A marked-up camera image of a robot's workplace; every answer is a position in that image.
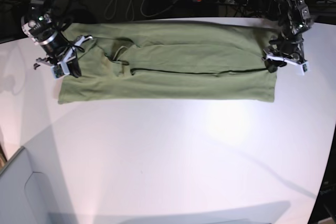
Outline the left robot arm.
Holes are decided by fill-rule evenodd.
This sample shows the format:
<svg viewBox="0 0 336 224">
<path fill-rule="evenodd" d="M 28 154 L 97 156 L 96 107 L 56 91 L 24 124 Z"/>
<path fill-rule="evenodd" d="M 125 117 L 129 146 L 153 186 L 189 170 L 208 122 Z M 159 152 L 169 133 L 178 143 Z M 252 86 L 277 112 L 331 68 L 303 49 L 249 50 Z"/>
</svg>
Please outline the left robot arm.
<svg viewBox="0 0 336 224">
<path fill-rule="evenodd" d="M 266 69 L 276 72 L 278 68 L 293 65 L 300 75 L 310 71 L 305 59 L 303 33 L 313 24 L 309 7 L 305 0 L 274 0 L 278 4 L 278 26 L 281 31 L 272 37 L 269 46 L 264 48 L 263 61 Z"/>
</svg>

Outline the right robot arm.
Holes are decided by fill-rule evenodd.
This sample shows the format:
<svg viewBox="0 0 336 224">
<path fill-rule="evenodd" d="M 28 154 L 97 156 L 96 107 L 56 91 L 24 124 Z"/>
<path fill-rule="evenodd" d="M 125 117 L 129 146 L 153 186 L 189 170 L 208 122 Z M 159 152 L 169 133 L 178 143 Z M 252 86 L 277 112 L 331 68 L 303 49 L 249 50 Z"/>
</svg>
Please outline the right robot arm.
<svg viewBox="0 0 336 224">
<path fill-rule="evenodd" d="M 63 34 L 72 24 L 72 18 L 66 16 L 72 1 L 69 0 L 64 12 L 57 15 L 54 13 L 55 0 L 30 0 L 28 11 L 21 18 L 23 33 L 46 53 L 45 57 L 35 60 L 33 68 L 48 67 L 55 79 L 81 77 L 77 53 L 84 52 L 81 45 L 92 39 L 90 35 L 81 35 L 68 40 Z"/>
</svg>

